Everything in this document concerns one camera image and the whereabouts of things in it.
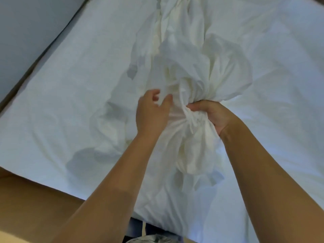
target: forearm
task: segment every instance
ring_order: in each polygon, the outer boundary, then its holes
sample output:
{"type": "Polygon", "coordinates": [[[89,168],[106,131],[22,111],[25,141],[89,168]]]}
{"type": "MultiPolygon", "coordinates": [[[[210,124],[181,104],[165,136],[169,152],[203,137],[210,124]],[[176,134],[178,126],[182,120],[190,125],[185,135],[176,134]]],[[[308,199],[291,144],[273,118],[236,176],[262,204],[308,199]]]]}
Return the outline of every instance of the forearm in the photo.
{"type": "Polygon", "coordinates": [[[221,133],[259,241],[324,242],[324,212],[242,123],[221,133]]]}
{"type": "Polygon", "coordinates": [[[53,243],[121,242],[156,141],[137,136],[53,243]]]}

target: fitted sheet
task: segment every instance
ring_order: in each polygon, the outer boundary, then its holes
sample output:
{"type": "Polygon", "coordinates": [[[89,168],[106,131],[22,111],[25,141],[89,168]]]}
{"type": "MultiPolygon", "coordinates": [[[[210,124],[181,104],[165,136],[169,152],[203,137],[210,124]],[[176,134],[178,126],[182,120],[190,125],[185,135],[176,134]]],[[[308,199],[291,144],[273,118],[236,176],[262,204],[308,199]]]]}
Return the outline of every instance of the fitted sheet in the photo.
{"type": "MultiPolygon", "coordinates": [[[[211,4],[222,7],[215,33],[241,45],[253,68],[253,85],[224,105],[323,208],[324,9],[312,0],[278,0],[279,8],[272,2],[211,4]],[[255,33],[248,25],[268,3],[275,12],[255,33]]],[[[1,167],[87,199],[111,169],[96,162],[89,119],[127,69],[135,34],[155,8],[156,0],[87,4],[0,118],[1,167]]],[[[229,161],[224,173],[217,188],[195,195],[168,180],[133,216],[197,242],[256,242],[229,161]]]]}

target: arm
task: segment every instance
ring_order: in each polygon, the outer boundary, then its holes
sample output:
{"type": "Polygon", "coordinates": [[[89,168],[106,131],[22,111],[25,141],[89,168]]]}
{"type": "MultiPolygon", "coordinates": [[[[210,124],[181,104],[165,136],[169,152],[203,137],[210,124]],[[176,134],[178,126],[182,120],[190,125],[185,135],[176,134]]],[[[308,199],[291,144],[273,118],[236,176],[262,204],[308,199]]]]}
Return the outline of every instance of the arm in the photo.
{"type": "Polygon", "coordinates": [[[324,211],[237,116],[218,102],[188,107],[206,111],[221,137],[260,243],[324,242],[324,211]]]}
{"type": "Polygon", "coordinates": [[[122,242],[153,148],[167,125],[172,96],[161,106],[159,90],[138,102],[138,134],[97,189],[75,212],[52,243],[122,242]]]}

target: left arm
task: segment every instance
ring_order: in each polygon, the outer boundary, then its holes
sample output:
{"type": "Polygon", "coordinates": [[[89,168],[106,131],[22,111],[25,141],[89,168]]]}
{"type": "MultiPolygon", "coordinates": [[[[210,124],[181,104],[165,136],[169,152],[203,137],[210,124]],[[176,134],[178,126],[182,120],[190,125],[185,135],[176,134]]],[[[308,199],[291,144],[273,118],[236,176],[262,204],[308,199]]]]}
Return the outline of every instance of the left arm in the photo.
{"type": "Polygon", "coordinates": [[[138,134],[91,196],[75,212],[52,243],[122,242],[154,146],[167,125],[172,96],[161,106],[159,90],[138,102],[138,134]]]}

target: hand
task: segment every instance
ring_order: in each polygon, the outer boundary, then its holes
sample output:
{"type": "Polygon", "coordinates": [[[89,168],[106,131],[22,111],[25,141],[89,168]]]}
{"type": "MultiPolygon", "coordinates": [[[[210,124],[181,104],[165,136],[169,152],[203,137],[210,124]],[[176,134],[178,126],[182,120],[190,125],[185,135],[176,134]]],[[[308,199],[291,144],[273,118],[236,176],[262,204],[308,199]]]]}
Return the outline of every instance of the hand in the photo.
{"type": "Polygon", "coordinates": [[[228,125],[240,123],[241,120],[219,102],[201,100],[188,104],[187,107],[192,111],[205,111],[208,119],[215,126],[217,134],[220,136],[223,129],[228,125]]]}
{"type": "Polygon", "coordinates": [[[170,108],[173,105],[173,98],[168,94],[162,104],[158,106],[155,101],[159,100],[157,96],[159,89],[146,91],[144,96],[138,100],[136,110],[136,125],[138,134],[159,138],[165,129],[169,119],[170,108]]]}

